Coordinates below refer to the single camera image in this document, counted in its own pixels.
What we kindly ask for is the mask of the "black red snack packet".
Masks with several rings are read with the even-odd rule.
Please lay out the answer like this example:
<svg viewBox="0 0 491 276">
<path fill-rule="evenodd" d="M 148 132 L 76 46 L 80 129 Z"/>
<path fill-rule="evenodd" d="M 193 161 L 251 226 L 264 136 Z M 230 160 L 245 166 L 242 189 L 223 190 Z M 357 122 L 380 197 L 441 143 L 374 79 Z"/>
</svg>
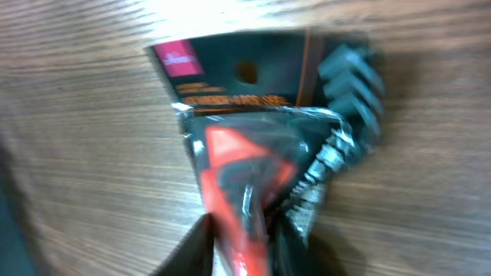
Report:
<svg viewBox="0 0 491 276">
<path fill-rule="evenodd" d="M 385 87 L 367 36 L 244 31 L 147 50 L 213 219 L 213 260 L 229 275 L 274 275 L 273 228 L 287 218 L 326 275 L 339 275 L 311 229 L 329 182 L 381 134 Z"/>
</svg>

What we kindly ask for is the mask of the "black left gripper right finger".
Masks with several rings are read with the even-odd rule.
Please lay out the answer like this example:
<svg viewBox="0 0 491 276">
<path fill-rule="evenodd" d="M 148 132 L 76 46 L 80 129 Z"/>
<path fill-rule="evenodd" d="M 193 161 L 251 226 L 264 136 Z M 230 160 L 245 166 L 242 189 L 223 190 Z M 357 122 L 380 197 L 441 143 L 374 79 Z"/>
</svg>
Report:
<svg viewBox="0 0 491 276">
<path fill-rule="evenodd" d="M 326 269 L 304 245 L 287 218 L 275 222 L 271 243 L 272 270 L 276 276 L 322 276 Z"/>
</svg>

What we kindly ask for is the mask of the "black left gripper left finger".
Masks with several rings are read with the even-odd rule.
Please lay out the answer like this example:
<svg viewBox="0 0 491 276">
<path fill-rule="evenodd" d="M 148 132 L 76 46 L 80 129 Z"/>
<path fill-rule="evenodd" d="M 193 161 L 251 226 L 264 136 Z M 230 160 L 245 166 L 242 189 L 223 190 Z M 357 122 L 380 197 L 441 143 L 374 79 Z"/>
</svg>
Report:
<svg viewBox="0 0 491 276">
<path fill-rule="evenodd" d="M 211 276 L 214 234 L 210 214 L 202 215 L 150 276 Z"/>
</svg>

